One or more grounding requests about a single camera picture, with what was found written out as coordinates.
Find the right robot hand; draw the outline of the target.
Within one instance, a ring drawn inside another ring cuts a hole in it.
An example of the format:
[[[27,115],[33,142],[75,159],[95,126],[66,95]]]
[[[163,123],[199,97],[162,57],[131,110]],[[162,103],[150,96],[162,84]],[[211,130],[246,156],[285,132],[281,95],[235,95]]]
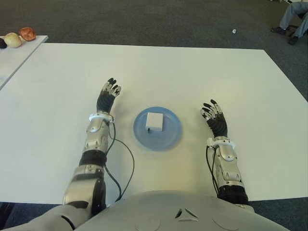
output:
[[[201,115],[212,130],[214,137],[228,137],[228,126],[221,107],[213,99],[211,104],[203,103]]]

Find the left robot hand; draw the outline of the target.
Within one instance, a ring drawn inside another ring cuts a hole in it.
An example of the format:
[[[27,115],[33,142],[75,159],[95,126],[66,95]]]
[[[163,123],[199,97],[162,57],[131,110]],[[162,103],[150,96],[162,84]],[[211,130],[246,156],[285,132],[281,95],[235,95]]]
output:
[[[97,112],[110,113],[115,98],[120,94],[121,87],[114,78],[110,78],[103,86],[96,103]]]

